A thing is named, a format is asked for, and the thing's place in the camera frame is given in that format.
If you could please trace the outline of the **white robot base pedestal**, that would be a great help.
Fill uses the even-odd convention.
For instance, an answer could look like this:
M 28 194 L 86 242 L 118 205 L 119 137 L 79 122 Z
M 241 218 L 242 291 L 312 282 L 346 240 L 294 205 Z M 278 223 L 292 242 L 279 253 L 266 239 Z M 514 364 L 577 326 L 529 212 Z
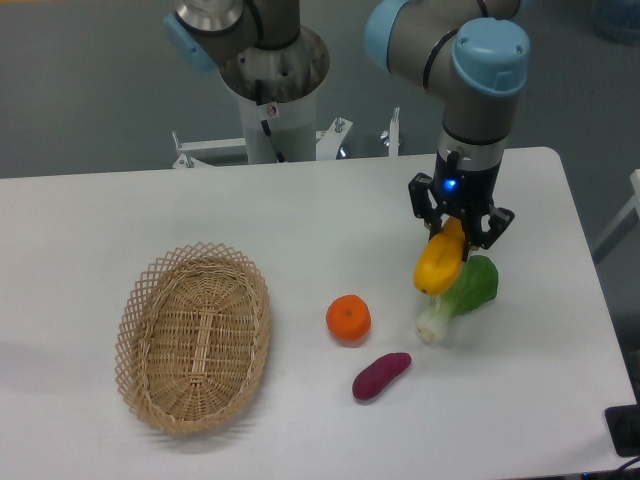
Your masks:
M 255 101 L 236 96 L 250 164 L 316 159 L 316 95 L 291 102 Z

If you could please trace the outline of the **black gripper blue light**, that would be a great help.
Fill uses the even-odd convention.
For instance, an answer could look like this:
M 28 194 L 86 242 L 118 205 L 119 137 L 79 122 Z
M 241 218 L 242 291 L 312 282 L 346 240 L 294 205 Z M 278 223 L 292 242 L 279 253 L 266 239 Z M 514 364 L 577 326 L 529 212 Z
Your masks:
M 408 184 L 413 214 L 423 221 L 432 239 L 442 229 L 442 216 L 459 216 L 462 210 L 465 246 L 463 260 L 472 251 L 488 250 L 505 233 L 515 213 L 493 201 L 500 164 L 480 171 L 453 170 L 440 153 L 434 177 L 417 173 Z

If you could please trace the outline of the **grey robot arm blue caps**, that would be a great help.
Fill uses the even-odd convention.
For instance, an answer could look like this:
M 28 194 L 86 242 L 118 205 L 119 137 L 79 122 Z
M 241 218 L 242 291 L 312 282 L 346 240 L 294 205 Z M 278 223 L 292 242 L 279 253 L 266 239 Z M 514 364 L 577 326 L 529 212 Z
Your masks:
M 493 200 L 530 43 L 514 23 L 519 1 L 383 1 L 369 16 L 364 44 L 385 71 L 444 105 L 432 175 L 409 185 L 414 215 L 431 233 L 460 221 L 465 251 L 487 249 L 513 213 Z M 197 71 L 218 71 L 249 110 L 248 156 L 255 163 L 311 160 L 308 126 L 293 105 L 325 81 L 323 40 L 300 20 L 296 1 L 180 1 L 164 19 L 174 48 Z

